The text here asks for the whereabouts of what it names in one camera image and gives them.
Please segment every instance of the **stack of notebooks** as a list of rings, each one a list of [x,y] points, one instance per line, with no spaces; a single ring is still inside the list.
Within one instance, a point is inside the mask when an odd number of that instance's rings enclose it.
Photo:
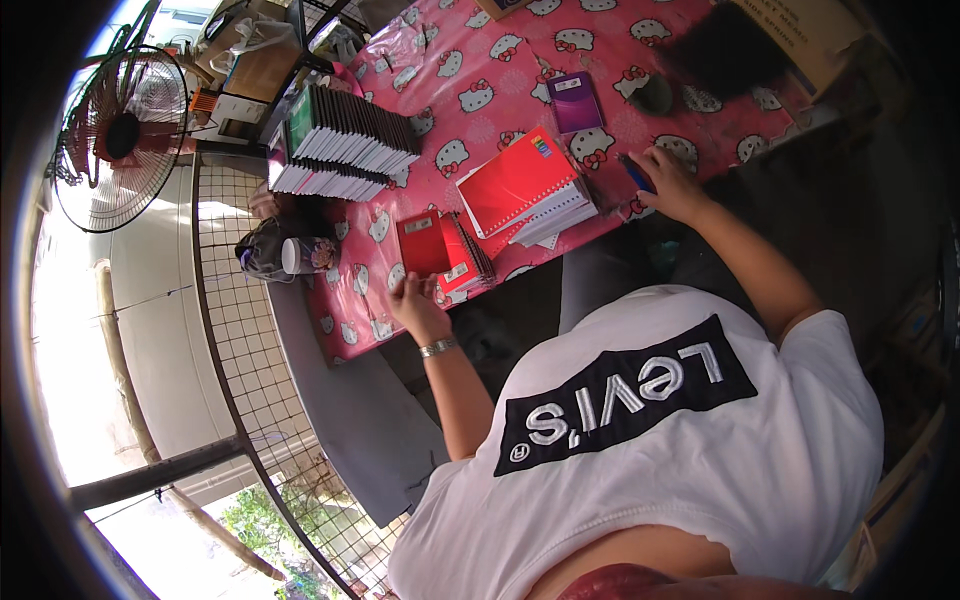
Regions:
[[[586,181],[543,127],[471,171],[457,188],[490,258],[508,243],[555,244],[554,236],[597,214]]]
[[[438,274],[446,296],[495,284],[493,264],[454,213],[429,210],[396,224],[403,267],[421,277]]]
[[[271,139],[268,184],[278,192],[366,202],[419,157],[406,117],[308,85]]]

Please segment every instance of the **hello kitty print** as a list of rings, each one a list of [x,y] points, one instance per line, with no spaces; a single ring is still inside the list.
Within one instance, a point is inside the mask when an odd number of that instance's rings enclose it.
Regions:
[[[406,273],[396,222],[430,205],[463,210],[456,181],[537,125],[552,132],[587,175],[597,201],[612,210],[546,247],[508,246],[493,262],[500,282],[650,214],[634,202],[636,186],[617,153],[657,144],[699,180],[762,160],[790,124],[782,103],[800,102],[788,86],[768,84],[720,103],[667,73],[674,82],[667,116],[647,117],[627,103],[662,72],[657,46],[683,35],[709,9],[709,0],[536,0],[493,21],[470,0],[421,0],[377,33],[348,69],[368,101],[409,117],[421,156],[391,175],[369,203],[329,209],[340,254],[307,295],[329,363],[402,332],[386,300]],[[560,136],[546,83],[578,71],[591,77],[604,126]],[[469,298],[438,292],[435,300],[446,309]]]

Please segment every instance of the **woman's right hand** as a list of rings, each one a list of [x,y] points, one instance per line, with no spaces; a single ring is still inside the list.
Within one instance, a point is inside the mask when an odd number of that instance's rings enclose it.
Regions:
[[[713,203],[673,153],[651,146],[643,154],[631,152],[630,158],[646,172],[657,189],[656,194],[639,190],[637,199],[674,221],[694,227],[703,208]]]

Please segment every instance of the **silver bracelet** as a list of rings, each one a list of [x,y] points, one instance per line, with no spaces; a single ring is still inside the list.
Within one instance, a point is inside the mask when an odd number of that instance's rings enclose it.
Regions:
[[[434,342],[433,344],[428,344],[420,348],[420,356],[423,358],[429,358],[431,356],[436,356],[442,352],[446,352],[451,348],[457,347],[457,341],[453,338],[448,338],[446,340],[440,340]]]

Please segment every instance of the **fan guard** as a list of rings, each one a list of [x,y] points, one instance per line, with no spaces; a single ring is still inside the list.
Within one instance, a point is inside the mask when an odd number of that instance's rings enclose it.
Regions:
[[[166,183],[186,135],[183,73],[159,48],[122,50],[100,65],[67,112],[60,151],[73,178],[57,187],[63,212],[88,232],[113,231]],[[76,185],[86,180],[87,186]]]

